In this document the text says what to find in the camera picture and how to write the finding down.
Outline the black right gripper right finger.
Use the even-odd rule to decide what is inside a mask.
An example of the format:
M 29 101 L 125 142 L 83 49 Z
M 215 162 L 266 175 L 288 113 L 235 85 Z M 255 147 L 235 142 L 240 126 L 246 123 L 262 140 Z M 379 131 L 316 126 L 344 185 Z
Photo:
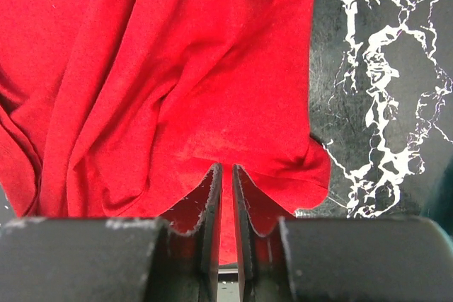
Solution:
M 233 167 L 242 301 L 451 301 L 452 239 L 432 220 L 297 218 Z

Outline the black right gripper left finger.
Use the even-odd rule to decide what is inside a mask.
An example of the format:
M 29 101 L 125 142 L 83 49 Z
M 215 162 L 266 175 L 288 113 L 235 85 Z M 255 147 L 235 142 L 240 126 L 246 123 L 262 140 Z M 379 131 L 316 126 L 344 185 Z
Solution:
M 2 301 L 215 301 L 222 167 L 154 218 L 9 221 Z

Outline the red t-shirt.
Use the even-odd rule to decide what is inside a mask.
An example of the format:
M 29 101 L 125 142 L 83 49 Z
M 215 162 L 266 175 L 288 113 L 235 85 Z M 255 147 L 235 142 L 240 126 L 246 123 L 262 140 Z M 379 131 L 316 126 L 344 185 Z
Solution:
M 284 209 L 318 206 L 314 0 L 1 0 L 1 186 L 17 216 L 151 217 L 232 167 Z

